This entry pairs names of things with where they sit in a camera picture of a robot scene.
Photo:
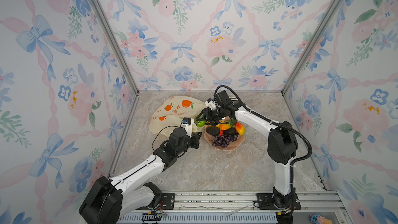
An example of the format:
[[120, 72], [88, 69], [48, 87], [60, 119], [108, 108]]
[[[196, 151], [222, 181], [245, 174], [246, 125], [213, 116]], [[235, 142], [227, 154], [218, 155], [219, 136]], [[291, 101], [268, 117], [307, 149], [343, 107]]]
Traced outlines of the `green apple fruit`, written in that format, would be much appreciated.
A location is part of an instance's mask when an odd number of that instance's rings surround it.
[[197, 127], [203, 127], [206, 124], [206, 120], [195, 120], [195, 125]]

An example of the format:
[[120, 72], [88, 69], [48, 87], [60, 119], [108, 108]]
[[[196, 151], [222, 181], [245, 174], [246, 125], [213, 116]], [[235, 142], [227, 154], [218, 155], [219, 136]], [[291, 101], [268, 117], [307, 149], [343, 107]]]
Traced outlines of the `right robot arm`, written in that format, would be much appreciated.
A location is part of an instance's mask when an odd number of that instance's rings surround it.
[[224, 118], [245, 123], [267, 138], [267, 153], [274, 161], [275, 184], [270, 203], [283, 213], [292, 214], [297, 201], [294, 188], [294, 165], [311, 157], [313, 148], [308, 139], [288, 121], [278, 122], [249, 108], [228, 86], [219, 86], [206, 107], [195, 118], [209, 125], [221, 124]]

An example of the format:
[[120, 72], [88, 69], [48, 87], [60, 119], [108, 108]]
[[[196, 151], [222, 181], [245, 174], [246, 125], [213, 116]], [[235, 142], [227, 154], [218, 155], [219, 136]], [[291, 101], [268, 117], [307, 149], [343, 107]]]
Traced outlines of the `red yellow mango fruit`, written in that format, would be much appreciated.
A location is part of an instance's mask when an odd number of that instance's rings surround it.
[[237, 122], [237, 123], [235, 124], [234, 127], [235, 127], [236, 132], [237, 132], [239, 135], [244, 135], [244, 133], [245, 133], [245, 127], [243, 126], [242, 123]]

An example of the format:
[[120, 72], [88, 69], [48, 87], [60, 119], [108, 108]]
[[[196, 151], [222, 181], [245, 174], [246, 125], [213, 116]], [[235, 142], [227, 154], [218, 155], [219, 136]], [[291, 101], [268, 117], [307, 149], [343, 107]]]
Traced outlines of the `pink wavy fruit plate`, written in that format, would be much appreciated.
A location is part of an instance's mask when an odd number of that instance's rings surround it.
[[233, 151], [245, 141], [245, 127], [226, 117], [217, 125], [205, 125], [205, 140], [216, 150]]

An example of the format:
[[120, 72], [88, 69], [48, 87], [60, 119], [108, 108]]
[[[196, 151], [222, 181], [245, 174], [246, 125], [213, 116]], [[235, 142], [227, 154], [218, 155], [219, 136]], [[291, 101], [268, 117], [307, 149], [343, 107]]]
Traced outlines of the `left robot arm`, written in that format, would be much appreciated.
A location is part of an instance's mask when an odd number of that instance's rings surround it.
[[144, 162], [110, 179], [97, 179], [79, 208], [87, 224], [115, 224], [120, 217], [142, 207], [155, 210], [162, 191], [149, 180], [170, 168], [190, 148], [198, 149], [201, 132], [175, 127], [169, 139]]

